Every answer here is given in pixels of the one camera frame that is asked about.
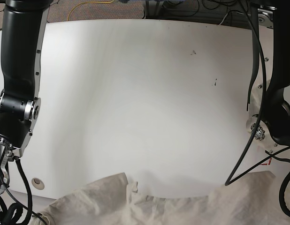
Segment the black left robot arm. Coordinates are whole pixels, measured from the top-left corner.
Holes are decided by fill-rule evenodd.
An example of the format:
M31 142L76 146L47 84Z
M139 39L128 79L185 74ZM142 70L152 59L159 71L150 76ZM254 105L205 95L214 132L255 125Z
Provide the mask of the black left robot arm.
M251 134L225 185L256 168L255 164L235 177L253 140L262 142L268 158L290 163L278 154L290 149L290 104L284 89L290 86L290 0L252 0L250 14L240 5L252 30L252 76L247 95L247 126ZM259 12L270 14L273 23L273 69L267 81L266 62L259 39Z

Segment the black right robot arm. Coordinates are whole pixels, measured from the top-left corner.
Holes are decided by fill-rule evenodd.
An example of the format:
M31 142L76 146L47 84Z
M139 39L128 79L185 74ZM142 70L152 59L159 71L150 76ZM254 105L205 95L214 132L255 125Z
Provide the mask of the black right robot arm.
M1 70L4 88L0 94L0 225L18 225L27 212L23 224L34 215L32 194L23 172L23 156L38 119L41 100L40 58L51 1L5 1L2 36ZM9 187L9 162L15 162L24 182L28 202L15 200L6 206L1 195Z

